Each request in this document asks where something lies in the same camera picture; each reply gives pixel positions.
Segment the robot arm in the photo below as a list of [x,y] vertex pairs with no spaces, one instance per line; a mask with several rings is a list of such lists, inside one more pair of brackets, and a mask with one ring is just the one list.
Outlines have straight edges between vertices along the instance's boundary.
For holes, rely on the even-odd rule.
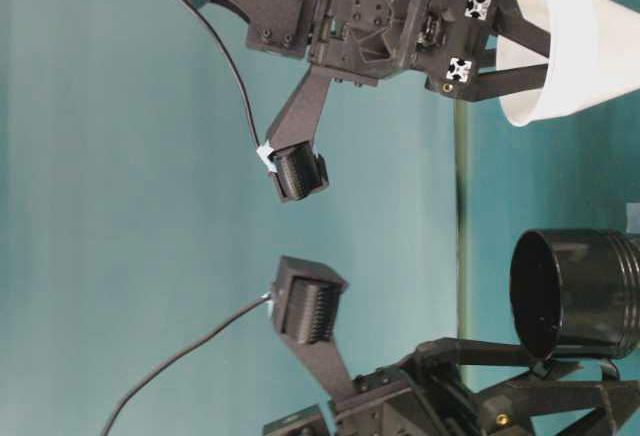
[[377,86],[403,71],[426,87],[480,101],[540,88],[547,65],[481,72],[496,65],[490,36],[544,57],[550,35],[522,17],[516,0],[188,0],[221,5],[248,24],[250,49],[302,59],[310,68],[269,127],[259,154],[282,201],[328,186],[315,133],[332,81]]
[[[603,380],[562,381],[575,361],[540,361],[519,345],[444,338],[420,344],[397,364],[351,382],[333,338],[346,282],[318,263],[283,258],[272,287],[280,338],[331,395],[337,436],[534,436],[532,418],[591,409],[562,436],[610,436],[640,407],[640,383],[620,381],[611,362]],[[525,367],[478,393],[460,366]],[[329,436],[318,406],[264,428],[265,436]]]

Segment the teal backdrop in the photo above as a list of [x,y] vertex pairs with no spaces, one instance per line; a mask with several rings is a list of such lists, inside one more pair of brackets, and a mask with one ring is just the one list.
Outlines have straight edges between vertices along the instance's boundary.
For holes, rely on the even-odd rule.
[[[263,134],[306,70],[236,56]],[[453,107],[406,74],[335,85],[331,188],[276,200],[238,91],[174,0],[0,0],[0,435],[97,435],[161,359],[264,293],[281,254],[352,284],[352,373],[454,336]],[[113,435],[260,434],[326,395],[261,309],[154,382]]]
[[[614,0],[640,10],[640,0]],[[575,84],[580,84],[576,75]],[[576,116],[512,127],[498,101],[459,106],[461,265],[465,334],[517,342],[508,304],[509,265],[518,237],[531,228],[627,228],[627,203],[640,202],[640,93]],[[640,378],[640,354],[620,365]],[[479,388],[510,374],[473,369]],[[588,365],[587,377],[597,377]],[[542,418],[540,433],[555,434],[575,415]],[[636,416],[619,434],[640,433]]]

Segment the white tape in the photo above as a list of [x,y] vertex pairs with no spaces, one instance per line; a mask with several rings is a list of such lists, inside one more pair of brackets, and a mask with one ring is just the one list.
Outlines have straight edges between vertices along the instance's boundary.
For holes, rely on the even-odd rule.
[[278,172],[278,168],[276,168],[276,165],[273,164],[273,161],[270,159],[270,156],[273,154],[273,148],[269,141],[266,141],[262,146],[260,146],[256,150],[256,153],[258,153],[258,156],[260,156],[260,159],[267,166],[270,173]]
[[627,233],[640,234],[640,203],[627,204]]

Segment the black cup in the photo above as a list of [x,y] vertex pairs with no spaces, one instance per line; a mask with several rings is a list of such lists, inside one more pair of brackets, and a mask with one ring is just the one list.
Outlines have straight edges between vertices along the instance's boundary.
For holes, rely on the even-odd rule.
[[628,356],[640,342],[640,244],[615,231],[525,233],[511,263],[511,308],[536,358]]

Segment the ridged rubber pad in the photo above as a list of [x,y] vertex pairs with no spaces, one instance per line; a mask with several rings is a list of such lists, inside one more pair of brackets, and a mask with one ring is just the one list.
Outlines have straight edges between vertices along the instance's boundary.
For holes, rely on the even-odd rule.
[[291,288],[285,333],[300,344],[330,341],[339,300],[337,285],[296,279]]
[[291,199],[304,199],[322,186],[320,165],[309,144],[280,151],[273,161],[278,169],[278,179]]

